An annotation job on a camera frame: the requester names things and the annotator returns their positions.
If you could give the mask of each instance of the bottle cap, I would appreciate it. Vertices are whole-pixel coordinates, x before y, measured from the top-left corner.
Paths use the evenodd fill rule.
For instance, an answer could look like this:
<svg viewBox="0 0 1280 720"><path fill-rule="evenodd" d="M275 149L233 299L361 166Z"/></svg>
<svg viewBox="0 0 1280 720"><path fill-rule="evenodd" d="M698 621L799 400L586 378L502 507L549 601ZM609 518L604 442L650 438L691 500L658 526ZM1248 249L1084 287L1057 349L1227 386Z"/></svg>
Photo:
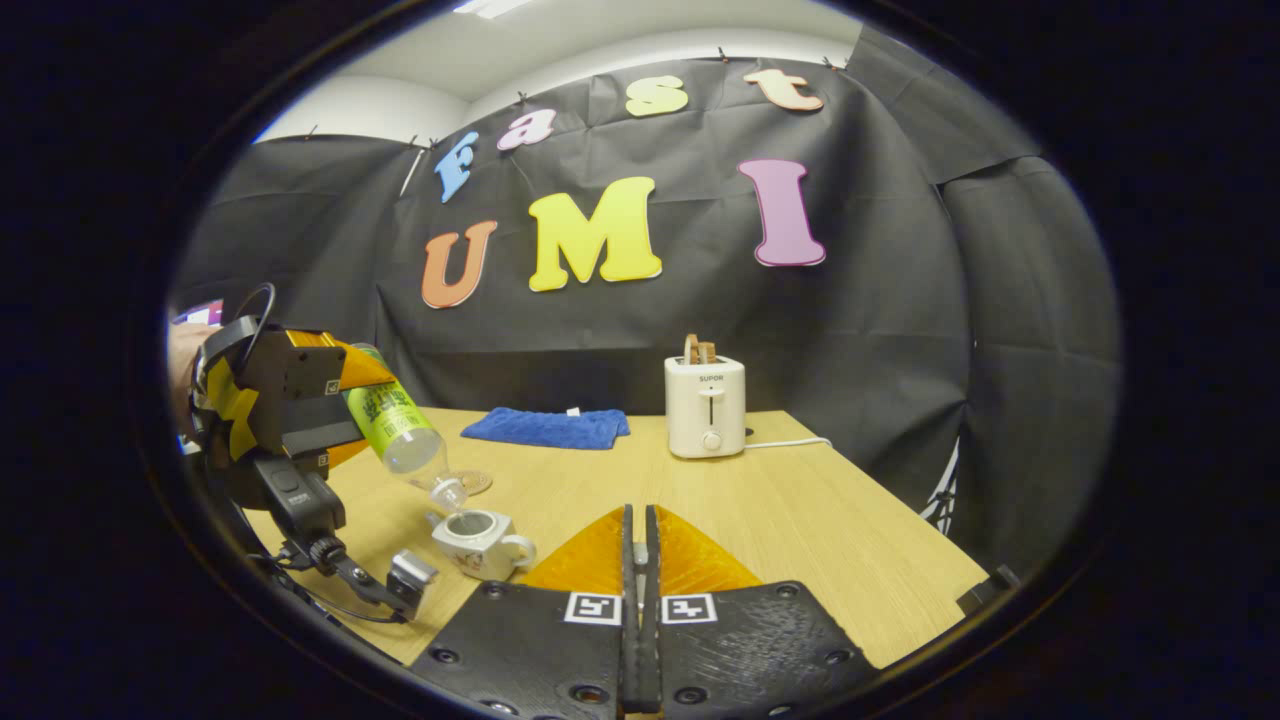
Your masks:
<svg viewBox="0 0 1280 720"><path fill-rule="evenodd" d="M462 510L467 501L467 491L457 478L445 478L431 488L431 501L449 512Z"/></svg>

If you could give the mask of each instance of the foam letter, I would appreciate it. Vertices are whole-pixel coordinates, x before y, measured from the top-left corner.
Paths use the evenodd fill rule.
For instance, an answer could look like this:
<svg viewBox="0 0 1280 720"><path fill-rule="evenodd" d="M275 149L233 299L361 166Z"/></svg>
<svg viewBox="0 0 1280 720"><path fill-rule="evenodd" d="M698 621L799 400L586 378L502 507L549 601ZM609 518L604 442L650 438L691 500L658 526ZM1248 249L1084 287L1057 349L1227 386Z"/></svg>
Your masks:
<svg viewBox="0 0 1280 720"><path fill-rule="evenodd" d="M795 86L809 85L809 81L799 76L788 76L782 70L760 70L744 77L746 82L759 83L764 96L778 108L787 110L817 110L822 108L822 99L808 97L796 92Z"/></svg>
<svg viewBox="0 0 1280 720"><path fill-rule="evenodd" d="M800 197L800 178L808 173L791 160L748 160L737 172L751 178L760 202L764 242L755 247L762 265L817 265L827 249L809 233L809 218Z"/></svg>
<svg viewBox="0 0 1280 720"><path fill-rule="evenodd" d="M529 288L544 292L564 287L568 273L559 265L561 251L577 282L591 279L605 241L608 251L600 265L605 281L639 281L662 273L662 260L649 246L646 201L653 188L653 178L613 181L590 220L563 192L534 201L529 214L538 220L538 270L529 278Z"/></svg>
<svg viewBox="0 0 1280 720"><path fill-rule="evenodd" d="M435 172L440 173L440 182L444 183L444 195L440 196L440 202L448 202L453 193L462 187L462 183L467 182L471 177L471 170L465 170L467 165L471 164L475 154L471 151L468 145L480 138L480 133L468 132L453 150L444 156L439 164L435 165Z"/></svg>
<svg viewBox="0 0 1280 720"><path fill-rule="evenodd" d="M627 111L635 117L675 113L689 105L685 83L676 76L646 77L627 86Z"/></svg>
<svg viewBox="0 0 1280 720"><path fill-rule="evenodd" d="M484 270L484 251L489 247L489 234L493 233L498 223L486 220L467 228L467 264L462 270L462 279L453 284L444 284L444 268L449 264L449 250L458 241L458 233L451 232L433 237L426 243L426 265L422 268L422 302L429 306L453 307L471 297L476 284L480 282L480 273Z"/></svg>
<svg viewBox="0 0 1280 720"><path fill-rule="evenodd" d="M556 119L556 110L534 110L527 115L516 118L511 123L511 132L498 141L498 150L512 150L521 145L532 145L547 140L552 133L552 120Z"/></svg>

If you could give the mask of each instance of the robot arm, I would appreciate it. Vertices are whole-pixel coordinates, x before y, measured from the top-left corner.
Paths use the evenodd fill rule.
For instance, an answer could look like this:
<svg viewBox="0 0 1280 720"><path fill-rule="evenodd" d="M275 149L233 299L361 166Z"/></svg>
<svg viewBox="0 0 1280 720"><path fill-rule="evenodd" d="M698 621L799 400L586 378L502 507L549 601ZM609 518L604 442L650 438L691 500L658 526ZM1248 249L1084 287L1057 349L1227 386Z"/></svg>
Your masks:
<svg viewBox="0 0 1280 720"><path fill-rule="evenodd" d="M337 574L360 600L384 603L392 620L406 621L417 614L435 569L403 550L385 584L375 580L335 534L346 509L326 482L329 468L365 445L343 391L393 379L328 332L241 316L200 348L192 419L214 484L242 509L268 510L284 536L273 561Z"/></svg>

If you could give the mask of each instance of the table surface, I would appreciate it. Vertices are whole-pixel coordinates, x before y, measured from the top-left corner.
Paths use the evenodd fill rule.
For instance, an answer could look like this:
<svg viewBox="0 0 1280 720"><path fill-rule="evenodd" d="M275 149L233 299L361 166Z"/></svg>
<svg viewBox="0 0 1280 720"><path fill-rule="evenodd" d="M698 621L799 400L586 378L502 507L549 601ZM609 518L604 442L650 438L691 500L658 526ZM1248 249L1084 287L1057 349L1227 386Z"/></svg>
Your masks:
<svg viewBox="0 0 1280 720"><path fill-rule="evenodd" d="M484 413L424 407L444 436L449 466L483 470L493 487L467 507L511 515L516 532L547 557L605 512L631 503L662 505L692 523L765 583L799 580L883 667L957 623L956 598L987 574L933 525L826 443L746 450L732 457L681 460L667 450L663 416L628 418L631 434L612 450L559 450L468 439L462 428ZM814 434L785 411L748 413L749 442ZM329 484L347 507L338 537L351 556L384 579L392 556L410 548L440 570L417 621L385 625L338 614L392 657L410 664L462 606L480 580L463 575L431 541L428 495L393 479L371 450L334 468ZM271 551L282 536L265 511L250 523ZM387 614L360 602L337 577L293 573L316 593L357 612ZM522 571L511 582L520 582Z"/></svg>

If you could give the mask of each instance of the black cable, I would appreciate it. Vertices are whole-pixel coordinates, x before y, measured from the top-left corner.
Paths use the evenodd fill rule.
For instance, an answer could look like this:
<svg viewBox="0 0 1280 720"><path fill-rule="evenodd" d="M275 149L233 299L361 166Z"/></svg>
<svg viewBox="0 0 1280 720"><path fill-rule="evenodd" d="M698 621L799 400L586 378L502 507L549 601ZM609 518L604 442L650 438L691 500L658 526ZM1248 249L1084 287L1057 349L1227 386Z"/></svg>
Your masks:
<svg viewBox="0 0 1280 720"><path fill-rule="evenodd" d="M289 565L282 565L280 564L280 557L283 557L283 555L278 555L275 557L268 557L265 555L259 555L256 552L252 552L247 557L252 557L253 560L265 560L265 561L270 562L274 568L279 568L280 570L305 570L306 569L306 568L291 568ZM369 623L383 623L383 624L387 624L387 625L399 625L399 624L403 624L403 623L407 621L404 619L404 616L401 615L399 612L393 612L390 618L372 618L370 615L361 615L360 612L356 612L355 610L347 610L346 607L338 605L337 602L334 602L332 600L320 597L311 588L302 588L302 589L303 589L303 592L307 593L307 597L310 597L311 600L317 600L317 601L328 605L329 607L333 607L334 610L338 610L339 612L346 612L347 615L351 615L352 618L360 618L361 620L366 620Z"/></svg>
<svg viewBox="0 0 1280 720"><path fill-rule="evenodd" d="M241 354L239 364L236 368L236 373L243 370L244 365L248 364L248 355L250 352L253 352L253 346L257 345L257 336L262 332L262 325L266 324L266 318L270 316L271 307L275 306L275 286L271 283L262 283L255 287L253 292L248 293L248 297L246 297L244 301L241 302L239 309L237 309L236 314L232 316L233 320L236 318L239 318L241 313L244 311L244 306L248 305L248 301L253 300L253 297L256 297L257 293L262 292L264 290L266 291L266 309L262 310L262 316L259 318L257 320L257 328L253 329L253 337L250 338L248 345L244 347L244 352Z"/></svg>
<svg viewBox="0 0 1280 720"><path fill-rule="evenodd" d="M404 623L404 618L401 616L401 615L398 615L398 614L397 615L392 615L390 618L370 618L369 615L361 615L360 612L355 612L352 610L347 610L346 607L338 605L337 602L334 602L332 600L325 600L325 598L317 596L315 592L311 591L311 588L307 588L307 594L311 596L312 600L319 600L320 602L328 605L329 607L333 607L334 610L346 612L347 615L351 615L352 618L360 618L361 620L367 620L370 623L384 623L387 625L398 625L401 623Z"/></svg>

